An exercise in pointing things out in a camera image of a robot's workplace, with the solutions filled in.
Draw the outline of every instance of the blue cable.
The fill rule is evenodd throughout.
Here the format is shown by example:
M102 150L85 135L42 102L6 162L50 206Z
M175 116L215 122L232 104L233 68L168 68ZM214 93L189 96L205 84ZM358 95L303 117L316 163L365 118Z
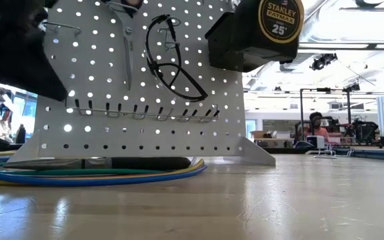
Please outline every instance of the blue cable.
M7 161L9 157L0 157L0 161ZM51 187L91 187L91 186L104 186L104 185L123 185L135 183L151 183L156 181L167 181L174 179L181 179L185 177L192 177L202 173L207 168L206 165L197 170L188 173L179 173L174 175L162 175L154 177L136 177L130 179L88 179L88 180L64 180L64 179L44 179L36 177L23 177L15 175L7 175L0 173L0 181L10 183L18 183L23 185L41 185Z

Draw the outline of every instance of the wooden table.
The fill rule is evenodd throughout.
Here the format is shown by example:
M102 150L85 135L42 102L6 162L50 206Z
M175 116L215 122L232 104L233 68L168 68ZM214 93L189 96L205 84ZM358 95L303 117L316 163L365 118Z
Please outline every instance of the wooden table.
M159 183L0 187L0 240L384 239L384 161L276 158Z

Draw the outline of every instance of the white pegboard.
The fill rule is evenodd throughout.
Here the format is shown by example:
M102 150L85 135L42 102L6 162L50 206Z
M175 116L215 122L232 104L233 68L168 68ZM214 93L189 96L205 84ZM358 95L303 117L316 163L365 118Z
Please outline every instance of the white pegboard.
M48 22L62 27L47 29L45 52L70 92L66 105L44 97L37 104L36 131L40 157L157 157L240 156L245 135L241 74L209 66L204 34L226 11L224 0L145 0L134 18L134 71L131 90L125 84L123 26L116 14L100 1L59 1L49 11ZM176 27L182 67L206 90L208 98L189 103L158 86L144 58L145 34L152 18L170 14L181 20ZM155 26L150 36L152 55L159 63L176 59L175 50L165 50L165 35ZM167 81L171 72L162 68ZM176 90L193 95L194 88L181 74ZM93 111L77 110L77 104ZM156 120L171 113L167 121ZM121 108L121 114L114 114ZM147 109L144 119L138 120ZM220 110L215 119L199 118ZM196 118L181 122L187 110Z

